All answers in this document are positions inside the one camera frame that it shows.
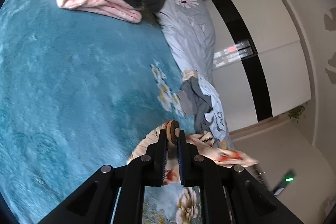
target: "black stripe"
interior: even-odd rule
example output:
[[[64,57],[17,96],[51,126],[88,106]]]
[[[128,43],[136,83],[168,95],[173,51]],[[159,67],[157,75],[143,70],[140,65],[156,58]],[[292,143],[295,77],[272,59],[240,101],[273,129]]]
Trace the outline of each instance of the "black stripe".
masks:
[[[223,18],[235,44],[242,40],[250,41],[254,55],[242,58],[247,80],[250,85],[258,122],[273,116],[271,100],[263,67],[250,32],[231,0],[212,0]]]

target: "white flower pattern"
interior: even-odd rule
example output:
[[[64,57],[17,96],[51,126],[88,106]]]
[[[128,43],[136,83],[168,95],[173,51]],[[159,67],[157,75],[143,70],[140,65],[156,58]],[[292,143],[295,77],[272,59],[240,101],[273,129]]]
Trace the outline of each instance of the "white flower pattern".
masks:
[[[192,187],[183,189],[182,194],[178,198],[176,224],[190,224],[192,218],[198,215],[197,196]]]
[[[185,8],[196,7],[197,5],[199,5],[197,0],[172,0],[172,1],[175,1],[177,5]]]
[[[196,7],[199,5],[197,0],[176,0],[176,4],[185,8]]]
[[[159,102],[165,111],[171,112],[172,108],[175,110],[175,113],[181,117],[184,116],[182,107],[180,105],[180,100],[177,97],[176,93],[171,92],[170,88],[167,86],[165,79],[167,76],[159,68],[159,62],[154,60],[154,64],[151,64],[152,73],[157,82],[157,87],[159,88],[160,95],[157,97]]]

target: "wall stain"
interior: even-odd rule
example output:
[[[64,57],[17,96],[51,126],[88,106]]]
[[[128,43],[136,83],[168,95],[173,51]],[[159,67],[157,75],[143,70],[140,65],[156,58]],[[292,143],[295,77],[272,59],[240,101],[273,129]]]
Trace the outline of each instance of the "wall stain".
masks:
[[[336,7],[330,9],[333,18],[324,14],[324,26],[327,31],[336,31]]]
[[[332,59],[328,60],[328,65],[336,69],[336,52],[334,53]],[[327,73],[330,82],[334,85],[336,84],[336,72],[328,70],[325,68],[325,72]]]
[[[336,68],[336,52],[334,53],[333,58],[328,60],[328,64]]]
[[[325,69],[325,72],[329,76],[330,82],[334,85],[336,84],[336,72],[333,72],[331,70],[328,70],[327,68]]]

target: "teal blanket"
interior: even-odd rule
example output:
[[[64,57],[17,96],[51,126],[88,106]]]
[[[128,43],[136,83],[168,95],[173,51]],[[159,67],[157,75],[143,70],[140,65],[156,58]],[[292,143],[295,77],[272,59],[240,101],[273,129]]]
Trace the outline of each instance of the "teal blanket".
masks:
[[[193,118],[182,117],[175,100],[180,85],[150,14],[132,24],[62,10],[55,0],[6,0],[0,10],[0,192],[19,222],[37,223],[101,165],[125,165],[140,140],[165,121],[176,119],[193,133]],[[146,219],[175,219],[182,190],[147,189]]]

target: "pink towel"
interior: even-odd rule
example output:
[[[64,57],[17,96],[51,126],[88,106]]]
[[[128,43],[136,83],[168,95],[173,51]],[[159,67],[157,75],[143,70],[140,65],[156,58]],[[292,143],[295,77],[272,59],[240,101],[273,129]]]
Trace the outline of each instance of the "pink towel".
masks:
[[[142,15],[123,0],[56,0],[58,7],[82,10],[139,23]]]

